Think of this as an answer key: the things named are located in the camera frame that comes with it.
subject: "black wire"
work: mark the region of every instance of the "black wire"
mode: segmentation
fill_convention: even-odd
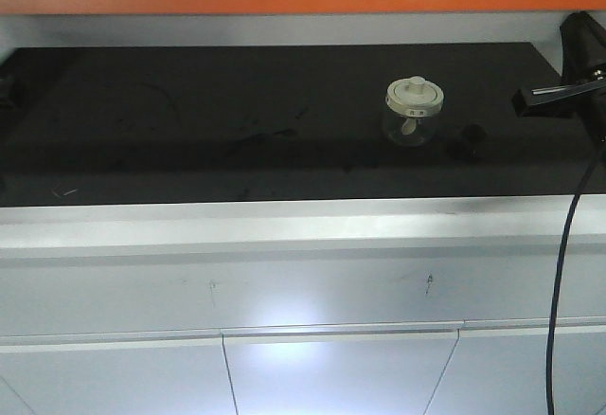
[[[553,401],[553,345],[556,333],[556,323],[558,320],[558,302],[560,301],[560,287],[561,287],[561,274],[564,268],[564,259],[566,257],[566,247],[568,246],[568,237],[570,236],[570,227],[572,220],[577,210],[577,205],[587,183],[594,173],[597,165],[601,161],[604,152],[606,151],[606,143],[602,142],[601,146],[596,152],[596,155],[587,166],[585,174],[580,179],[575,195],[570,203],[568,209],[568,215],[566,216],[566,222],[564,223],[564,230],[561,234],[560,251],[558,252],[558,262],[556,264],[556,278],[553,283],[553,296],[551,298],[551,312],[549,314],[549,333],[547,334],[547,349],[545,352],[545,390],[547,398],[547,413],[548,415],[555,415],[556,410]]]

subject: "black glass surface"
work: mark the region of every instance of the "black glass surface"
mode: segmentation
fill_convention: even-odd
[[[531,44],[24,48],[7,75],[4,207],[563,194],[593,150],[577,120],[515,116],[519,86],[559,82]],[[414,75],[445,103],[401,148],[385,90]]]

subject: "glass jar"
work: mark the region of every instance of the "glass jar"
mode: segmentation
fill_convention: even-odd
[[[383,133],[405,147],[427,143],[436,134],[444,93],[423,77],[394,81],[387,88]]]

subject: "white cabinet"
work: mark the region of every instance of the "white cabinet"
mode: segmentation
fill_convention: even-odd
[[[422,415],[455,333],[227,338],[241,415]]]
[[[546,329],[463,332],[428,415],[544,415]],[[606,405],[606,328],[556,335],[558,413],[596,415]]]
[[[0,374],[37,415],[234,414],[219,339],[6,350]]]

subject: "white lid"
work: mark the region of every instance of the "white lid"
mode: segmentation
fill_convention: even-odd
[[[403,117],[424,118],[437,115],[442,109],[444,92],[423,77],[394,81],[387,88],[387,106]]]

